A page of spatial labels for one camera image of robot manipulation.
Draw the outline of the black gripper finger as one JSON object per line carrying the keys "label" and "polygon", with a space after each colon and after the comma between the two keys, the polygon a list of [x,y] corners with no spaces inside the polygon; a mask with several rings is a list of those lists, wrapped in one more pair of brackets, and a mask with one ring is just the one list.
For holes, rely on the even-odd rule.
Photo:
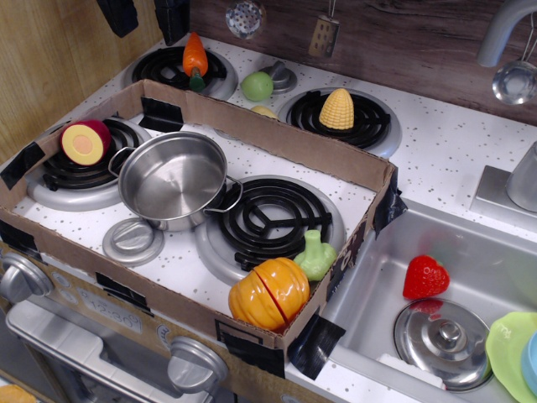
{"label": "black gripper finger", "polygon": [[133,0],[97,0],[110,29],[119,38],[138,27],[138,13]]}
{"label": "black gripper finger", "polygon": [[190,32],[189,0],[154,0],[158,26],[167,46],[176,44]]}

